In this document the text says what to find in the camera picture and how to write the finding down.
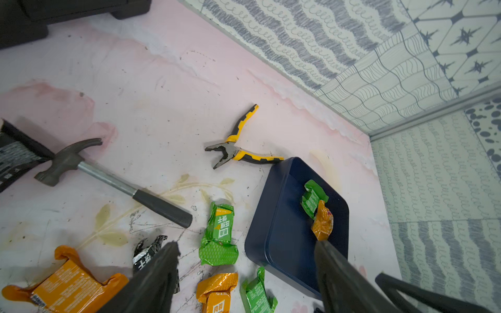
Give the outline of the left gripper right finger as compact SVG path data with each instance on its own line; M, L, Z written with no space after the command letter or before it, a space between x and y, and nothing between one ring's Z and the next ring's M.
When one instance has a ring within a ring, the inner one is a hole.
M315 245L317 281L326 312L419 312L409 296L437 312L489 312L485 307L418 288L384 273L378 291L329 242Z

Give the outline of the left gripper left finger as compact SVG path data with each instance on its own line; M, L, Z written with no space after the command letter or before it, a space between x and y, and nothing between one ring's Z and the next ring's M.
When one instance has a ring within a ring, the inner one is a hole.
M169 242L99 312L170 312L180 251Z

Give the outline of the tiny black cookie packet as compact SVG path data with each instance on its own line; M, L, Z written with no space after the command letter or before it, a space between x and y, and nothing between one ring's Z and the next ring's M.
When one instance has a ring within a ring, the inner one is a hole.
M168 236L159 235L150 245L145 245L146 239L137 244L133 256L133 276L140 274L154 283L166 282L174 288L173 294L177 294L180 292L179 271L174 272L165 257L166 253L162 251L167 239Z

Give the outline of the orange snack packet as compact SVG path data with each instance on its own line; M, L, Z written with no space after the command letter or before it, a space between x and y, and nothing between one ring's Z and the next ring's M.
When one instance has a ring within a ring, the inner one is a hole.
M57 247L54 258L65 263L48 278L27 288L8 285L2 289L2 296L31 303L44 312L98 312L129 283L121 273L99 282L72 247Z
M323 200L318 202L318 209L311 231L318 241L327 241L333 231L333 215Z
M231 292L238 280L238 273L222 273L201 281L197 285L196 298L202 304L202 312L229 313Z

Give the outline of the green snack packet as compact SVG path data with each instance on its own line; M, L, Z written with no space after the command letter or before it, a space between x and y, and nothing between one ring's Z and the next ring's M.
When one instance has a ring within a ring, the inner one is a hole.
M239 251L232 244L233 225L234 208L225 203L212 202L198 253L202 265L229 266L237 262Z
M324 189L312 179L306 182L304 187L305 193L301 197L301 207L311 219L314 219L319 202L322 200L324 203L327 203L330 197L326 194Z
M246 313L274 313L278 300L268 297L264 285L265 268L259 267L257 277L249 281L245 279L240 287L241 299Z

